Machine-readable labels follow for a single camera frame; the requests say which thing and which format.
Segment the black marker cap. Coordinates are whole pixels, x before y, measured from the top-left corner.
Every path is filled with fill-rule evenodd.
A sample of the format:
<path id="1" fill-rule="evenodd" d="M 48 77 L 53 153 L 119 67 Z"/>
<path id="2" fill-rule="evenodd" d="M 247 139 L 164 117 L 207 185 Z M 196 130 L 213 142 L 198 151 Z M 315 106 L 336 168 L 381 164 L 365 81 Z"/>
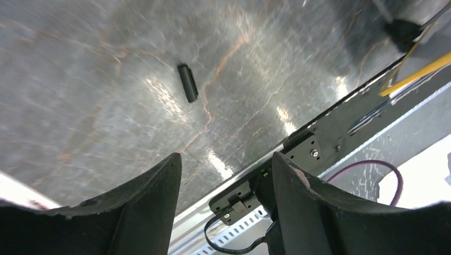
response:
<path id="1" fill-rule="evenodd" d="M 199 92 L 191 68 L 189 68 L 187 64 L 180 64 L 177 66 L 177 69 L 188 102 L 195 102 L 198 98 Z"/>

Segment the yellow framed whiteboard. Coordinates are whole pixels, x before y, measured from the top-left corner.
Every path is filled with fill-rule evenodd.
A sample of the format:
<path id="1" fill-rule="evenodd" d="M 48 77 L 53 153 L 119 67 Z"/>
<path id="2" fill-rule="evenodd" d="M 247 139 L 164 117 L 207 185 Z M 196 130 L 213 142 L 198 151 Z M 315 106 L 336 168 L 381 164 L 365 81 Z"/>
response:
<path id="1" fill-rule="evenodd" d="M 380 96 L 396 93 L 450 65 L 450 1 L 424 24 L 390 19 L 385 31 L 405 55 L 381 87 Z"/>

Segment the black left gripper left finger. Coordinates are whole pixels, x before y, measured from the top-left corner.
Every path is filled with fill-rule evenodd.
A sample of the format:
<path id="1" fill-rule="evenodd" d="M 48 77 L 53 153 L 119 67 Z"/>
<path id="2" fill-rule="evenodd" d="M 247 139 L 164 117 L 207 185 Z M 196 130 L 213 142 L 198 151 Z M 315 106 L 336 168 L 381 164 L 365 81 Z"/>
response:
<path id="1" fill-rule="evenodd" d="M 1 254 L 167 254 L 181 173 L 181 155 L 172 153 L 75 207 L 2 202 Z"/>

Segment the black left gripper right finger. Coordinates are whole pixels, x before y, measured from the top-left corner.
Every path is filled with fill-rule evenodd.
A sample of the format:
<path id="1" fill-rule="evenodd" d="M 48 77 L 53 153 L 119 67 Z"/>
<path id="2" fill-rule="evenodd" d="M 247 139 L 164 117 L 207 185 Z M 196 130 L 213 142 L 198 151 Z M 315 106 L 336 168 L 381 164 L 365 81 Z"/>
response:
<path id="1" fill-rule="evenodd" d="M 286 254 L 450 254 L 450 203 L 405 209 L 366 200 L 272 157 Z"/>

